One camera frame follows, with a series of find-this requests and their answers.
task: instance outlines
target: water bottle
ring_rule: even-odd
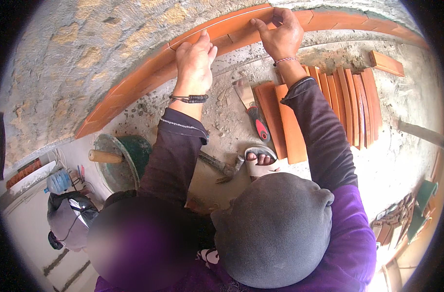
[[[68,172],[61,169],[47,178],[47,188],[44,192],[53,192],[55,194],[60,194],[71,187],[71,179]]]

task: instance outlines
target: stone wall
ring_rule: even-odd
[[[272,4],[312,5],[287,2]],[[397,0],[340,2],[314,1],[317,6],[335,3],[382,11],[415,29]],[[33,152],[40,154],[49,145],[70,141],[107,91],[162,44],[210,19],[261,3],[266,2],[46,0],[20,34],[0,88],[5,173],[22,166]]]

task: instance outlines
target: beaded bracelet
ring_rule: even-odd
[[[190,95],[190,96],[174,96],[170,95],[168,98],[172,99],[172,102],[175,100],[179,100],[185,103],[204,103],[207,101],[209,96],[207,94],[204,95]]]
[[[290,60],[297,60],[297,61],[298,61],[297,57],[287,57],[287,58],[283,58],[283,59],[280,59],[280,60],[274,61],[274,67],[277,67],[277,64],[280,63],[280,62],[282,62],[282,61],[290,61]]]

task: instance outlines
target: white sandal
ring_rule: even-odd
[[[256,155],[256,159],[249,161],[247,159],[248,153],[253,153],[254,155]],[[264,155],[270,156],[271,159],[275,160],[274,163],[272,163],[270,165],[256,165],[256,164],[258,164],[258,155],[259,154],[264,154]],[[245,163],[246,163],[246,167],[248,169],[248,173],[252,177],[261,177],[263,175],[276,172],[275,170],[277,168],[279,168],[279,166],[280,166],[280,162],[277,159],[277,155],[275,154],[275,152],[272,151],[271,148],[266,147],[264,145],[255,145],[253,147],[249,147],[248,149],[246,149],[245,150]]]

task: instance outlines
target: purple shirt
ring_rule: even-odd
[[[301,127],[312,180],[334,190],[331,238],[320,264],[296,284],[256,289],[237,283],[220,264],[213,264],[216,261],[199,255],[183,279],[160,291],[226,291],[227,287],[234,291],[234,286],[240,291],[364,291],[370,283],[376,267],[376,238],[360,198],[345,130],[311,77],[292,86],[282,103],[293,109]],[[167,108],[138,195],[183,207],[197,155],[207,140],[199,121]],[[95,291],[123,290],[99,277]]]

